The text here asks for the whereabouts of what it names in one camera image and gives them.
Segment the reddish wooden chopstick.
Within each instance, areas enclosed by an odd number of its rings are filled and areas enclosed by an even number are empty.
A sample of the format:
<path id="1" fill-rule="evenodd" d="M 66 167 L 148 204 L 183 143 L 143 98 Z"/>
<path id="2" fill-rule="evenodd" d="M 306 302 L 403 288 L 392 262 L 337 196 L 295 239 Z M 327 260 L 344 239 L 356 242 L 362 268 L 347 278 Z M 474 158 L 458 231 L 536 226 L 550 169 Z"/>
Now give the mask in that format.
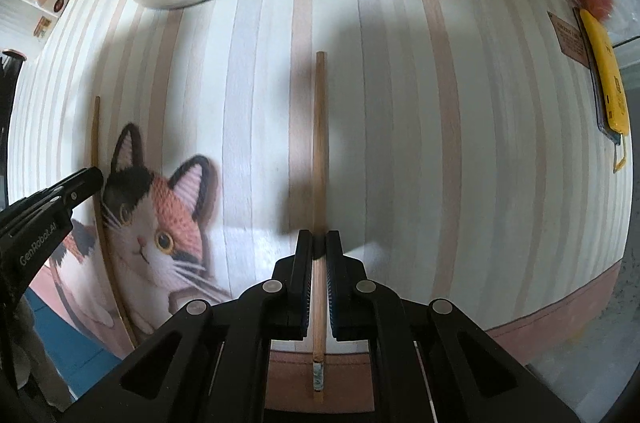
<path id="1" fill-rule="evenodd" d="M 314 140 L 312 140 L 312 389 L 314 403 L 323 403 L 326 361 L 326 183 L 328 182 L 328 112 L 326 112 L 326 53 L 316 54 L 314 71 Z"/>

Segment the cream electric kettle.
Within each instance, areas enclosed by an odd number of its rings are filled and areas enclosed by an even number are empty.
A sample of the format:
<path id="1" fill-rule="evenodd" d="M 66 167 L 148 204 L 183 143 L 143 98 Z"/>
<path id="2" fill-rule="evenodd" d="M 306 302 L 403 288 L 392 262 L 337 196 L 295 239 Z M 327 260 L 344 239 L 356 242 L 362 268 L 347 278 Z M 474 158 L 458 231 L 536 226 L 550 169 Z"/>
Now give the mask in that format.
<path id="1" fill-rule="evenodd" d="M 35 59 L 69 0 L 1 0 L 1 49 Z"/>

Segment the brown wooden chopstick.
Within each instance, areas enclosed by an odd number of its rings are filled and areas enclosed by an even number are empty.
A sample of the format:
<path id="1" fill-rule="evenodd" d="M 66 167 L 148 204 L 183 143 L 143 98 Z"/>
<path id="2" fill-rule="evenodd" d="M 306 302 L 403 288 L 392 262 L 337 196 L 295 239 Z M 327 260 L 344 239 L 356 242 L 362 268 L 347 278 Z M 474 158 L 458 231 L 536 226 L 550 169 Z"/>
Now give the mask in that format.
<path id="1" fill-rule="evenodd" d="M 100 149 L 100 114 L 101 114 L 101 97 L 96 96 L 93 99 L 93 113 L 90 130 L 90 162 L 92 166 L 99 166 L 99 149 Z M 96 232 L 98 232 L 98 239 L 100 241 L 100 247 L 102 252 L 102 258 L 105 267 L 105 273 L 108 283 L 110 284 L 112 295 L 114 297 L 114 303 L 120 322 L 127 334 L 127 339 L 132 348 L 137 348 L 139 345 L 136 334 L 132 329 L 129 317 L 124 303 L 122 302 L 122 295 L 120 295 L 117 278 L 114 271 L 113 261 L 108 250 L 108 241 L 105 234 L 105 217 L 104 207 L 102 204 L 102 192 L 96 192 L 92 198 L 94 218 L 96 218 Z"/>

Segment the striped cat table mat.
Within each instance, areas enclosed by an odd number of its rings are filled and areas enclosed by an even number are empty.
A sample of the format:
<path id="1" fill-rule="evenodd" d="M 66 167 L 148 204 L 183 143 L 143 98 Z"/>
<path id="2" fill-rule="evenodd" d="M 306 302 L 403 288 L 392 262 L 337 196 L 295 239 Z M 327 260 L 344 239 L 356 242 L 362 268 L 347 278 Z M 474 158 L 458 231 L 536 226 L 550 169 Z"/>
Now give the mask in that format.
<path id="1" fill-rule="evenodd" d="M 328 224 L 369 277 L 447 297 L 521 362 L 611 302 L 631 210 L 565 0 L 70 0 L 17 83 L 9 197 L 96 164 L 44 300 L 125 356 L 238 297 L 311 224 L 326 54 Z"/>

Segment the yellow sponge scrubber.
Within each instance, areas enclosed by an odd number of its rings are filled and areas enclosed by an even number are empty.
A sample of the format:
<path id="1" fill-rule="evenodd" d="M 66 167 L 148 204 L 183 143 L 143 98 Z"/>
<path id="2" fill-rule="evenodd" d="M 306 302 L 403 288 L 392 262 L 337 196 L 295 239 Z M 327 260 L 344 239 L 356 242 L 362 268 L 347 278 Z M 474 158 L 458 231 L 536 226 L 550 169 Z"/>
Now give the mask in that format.
<path id="1" fill-rule="evenodd" d="M 626 138 L 630 133 L 620 68 L 606 28 L 588 10 L 575 8 L 574 15 L 582 34 L 591 74 L 597 126 L 614 144 L 613 172 L 616 174 L 626 164 Z"/>

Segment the brown small card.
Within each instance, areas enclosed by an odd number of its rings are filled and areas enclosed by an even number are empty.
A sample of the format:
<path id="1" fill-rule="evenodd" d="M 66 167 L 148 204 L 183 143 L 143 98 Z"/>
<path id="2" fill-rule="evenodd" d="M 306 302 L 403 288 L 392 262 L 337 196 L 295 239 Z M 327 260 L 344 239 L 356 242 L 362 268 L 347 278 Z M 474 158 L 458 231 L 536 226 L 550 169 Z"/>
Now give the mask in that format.
<path id="1" fill-rule="evenodd" d="M 582 36 L 582 30 L 579 27 L 576 16 L 570 21 L 567 21 L 551 11 L 548 11 L 547 14 L 561 52 L 585 68 L 590 68 L 584 36 Z"/>

